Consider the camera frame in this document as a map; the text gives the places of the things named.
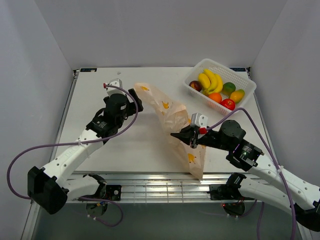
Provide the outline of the banana print plastic bag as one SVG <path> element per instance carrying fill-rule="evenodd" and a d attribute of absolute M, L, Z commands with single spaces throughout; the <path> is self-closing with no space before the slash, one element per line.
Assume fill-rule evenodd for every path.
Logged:
<path fill-rule="evenodd" d="M 207 148 L 204 145 L 198 145 L 196 149 L 193 149 L 170 135 L 178 133 L 191 123 L 187 107 L 148 83 L 135 83 L 134 90 L 144 104 L 154 109 L 165 134 L 166 146 L 171 156 L 195 178 L 203 179 Z"/>

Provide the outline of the yellow banana bunch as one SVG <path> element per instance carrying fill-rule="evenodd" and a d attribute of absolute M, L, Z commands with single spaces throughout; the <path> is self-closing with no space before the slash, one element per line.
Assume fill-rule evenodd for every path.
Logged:
<path fill-rule="evenodd" d="M 198 75 L 198 81 L 202 85 L 202 93 L 208 96 L 210 93 L 220 93 L 223 89 L 223 80 L 220 75 L 209 69 L 204 69 Z"/>

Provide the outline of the green orange round fruit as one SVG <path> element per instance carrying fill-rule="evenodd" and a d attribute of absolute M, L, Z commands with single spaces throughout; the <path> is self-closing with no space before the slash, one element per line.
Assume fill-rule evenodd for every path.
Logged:
<path fill-rule="evenodd" d="M 236 90 L 236 86 L 232 82 L 226 82 L 223 84 L 222 93 L 226 96 L 230 96 Z"/>

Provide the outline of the orange green mango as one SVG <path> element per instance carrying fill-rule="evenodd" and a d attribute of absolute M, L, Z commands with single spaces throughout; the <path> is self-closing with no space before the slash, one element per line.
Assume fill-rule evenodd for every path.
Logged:
<path fill-rule="evenodd" d="M 245 91 L 243 89 L 238 89 L 232 92 L 229 96 L 236 104 L 238 104 L 245 96 Z"/>

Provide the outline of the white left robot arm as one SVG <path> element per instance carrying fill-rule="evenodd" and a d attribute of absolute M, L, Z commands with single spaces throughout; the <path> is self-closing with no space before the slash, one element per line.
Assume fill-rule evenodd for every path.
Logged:
<path fill-rule="evenodd" d="M 142 101 L 133 88 L 128 93 L 110 93 L 104 102 L 105 107 L 86 125 L 74 145 L 42 168 L 34 166 L 28 171 L 28 196 L 51 215 L 61 210 L 67 201 L 110 197 L 106 181 L 97 174 L 69 179 L 92 153 L 118 133 L 128 117 L 143 111 Z"/>

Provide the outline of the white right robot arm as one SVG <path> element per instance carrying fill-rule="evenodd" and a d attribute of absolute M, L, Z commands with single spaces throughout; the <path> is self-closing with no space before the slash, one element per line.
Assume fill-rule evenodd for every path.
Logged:
<path fill-rule="evenodd" d="M 282 192 L 281 197 L 293 202 L 295 219 L 314 232 L 320 230 L 320 188 L 284 168 L 278 168 L 262 150 L 244 139 L 245 130 L 235 120 L 226 120 L 218 131 L 205 130 L 195 124 L 171 136 L 191 148 L 198 145 L 227 151 L 226 159 L 236 168 L 253 174 Z"/>

